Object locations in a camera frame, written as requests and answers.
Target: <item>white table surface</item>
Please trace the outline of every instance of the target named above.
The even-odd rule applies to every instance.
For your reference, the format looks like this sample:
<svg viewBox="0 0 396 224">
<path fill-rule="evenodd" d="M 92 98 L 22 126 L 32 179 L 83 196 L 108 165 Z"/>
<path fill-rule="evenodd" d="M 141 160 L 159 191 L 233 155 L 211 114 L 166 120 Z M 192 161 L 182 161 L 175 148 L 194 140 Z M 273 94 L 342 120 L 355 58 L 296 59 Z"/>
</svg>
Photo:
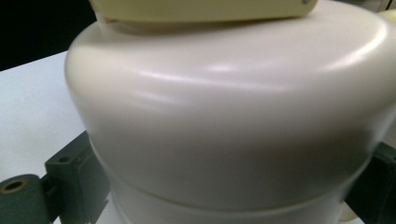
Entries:
<svg viewBox="0 0 396 224">
<path fill-rule="evenodd" d="M 44 162 L 84 132 L 65 86 L 64 57 L 65 52 L 0 72 L 0 181 L 43 176 Z M 96 224 L 109 223 L 121 223 L 112 203 Z M 358 218 L 343 223 L 363 224 Z"/>
</svg>

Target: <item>black background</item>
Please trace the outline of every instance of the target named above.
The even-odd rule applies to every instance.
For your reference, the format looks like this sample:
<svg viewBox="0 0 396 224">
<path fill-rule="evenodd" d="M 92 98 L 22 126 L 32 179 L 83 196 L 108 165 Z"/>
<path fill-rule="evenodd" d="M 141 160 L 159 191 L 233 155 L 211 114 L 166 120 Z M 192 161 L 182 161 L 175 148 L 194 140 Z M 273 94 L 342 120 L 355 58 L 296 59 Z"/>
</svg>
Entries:
<svg viewBox="0 0 396 224">
<path fill-rule="evenodd" d="M 0 71 L 67 50 L 94 21 L 88 0 L 0 0 Z"/>
</svg>

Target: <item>dark green metal bracket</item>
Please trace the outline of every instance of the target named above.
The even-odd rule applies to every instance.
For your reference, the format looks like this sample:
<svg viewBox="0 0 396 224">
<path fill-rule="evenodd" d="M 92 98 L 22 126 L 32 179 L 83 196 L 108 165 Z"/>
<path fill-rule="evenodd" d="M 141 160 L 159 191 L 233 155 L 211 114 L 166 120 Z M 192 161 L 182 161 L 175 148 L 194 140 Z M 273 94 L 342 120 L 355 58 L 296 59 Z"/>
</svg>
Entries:
<svg viewBox="0 0 396 224">
<path fill-rule="evenodd" d="M 346 203 L 365 224 L 396 223 L 396 150 L 381 143 Z"/>
<path fill-rule="evenodd" d="M 0 223 L 95 223 L 109 184 L 86 133 L 45 163 L 47 174 L 19 175 L 0 183 Z"/>
</svg>

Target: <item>cream plastic housing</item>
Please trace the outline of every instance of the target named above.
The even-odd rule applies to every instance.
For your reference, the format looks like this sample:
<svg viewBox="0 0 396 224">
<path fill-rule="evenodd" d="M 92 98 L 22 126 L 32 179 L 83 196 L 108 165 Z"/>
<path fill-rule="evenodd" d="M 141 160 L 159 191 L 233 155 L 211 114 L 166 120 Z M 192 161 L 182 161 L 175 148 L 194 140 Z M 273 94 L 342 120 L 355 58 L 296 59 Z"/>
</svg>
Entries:
<svg viewBox="0 0 396 224">
<path fill-rule="evenodd" d="M 95 23 L 66 82 L 134 224 L 331 224 L 395 113 L 396 32 L 306 17 Z"/>
<path fill-rule="evenodd" d="M 383 11 L 378 14 L 396 25 L 396 9 Z"/>
<path fill-rule="evenodd" d="M 318 0 L 90 0 L 100 16 L 119 21 L 246 21 L 301 17 Z"/>
</svg>

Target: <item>cream plastic component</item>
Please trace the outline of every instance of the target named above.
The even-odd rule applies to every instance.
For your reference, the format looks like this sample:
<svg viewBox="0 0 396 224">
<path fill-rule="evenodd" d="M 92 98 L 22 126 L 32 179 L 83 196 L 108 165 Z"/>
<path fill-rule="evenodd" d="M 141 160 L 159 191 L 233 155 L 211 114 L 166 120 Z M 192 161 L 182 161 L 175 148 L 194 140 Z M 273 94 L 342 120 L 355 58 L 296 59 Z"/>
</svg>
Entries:
<svg viewBox="0 0 396 224">
<path fill-rule="evenodd" d="M 378 14 L 396 25 L 396 9 L 383 11 Z"/>
<path fill-rule="evenodd" d="M 246 21 L 300 17 L 318 0 L 90 0 L 101 17 L 121 21 Z"/>
<path fill-rule="evenodd" d="M 296 20 L 131 26 L 86 29 L 66 81 L 134 224 L 336 220 L 393 120 L 388 22 L 320 1 Z"/>
<path fill-rule="evenodd" d="M 359 217 L 355 214 L 355 212 L 346 203 L 343 203 L 342 213 L 338 220 L 341 223 L 346 223 L 356 220 L 357 218 Z"/>
</svg>

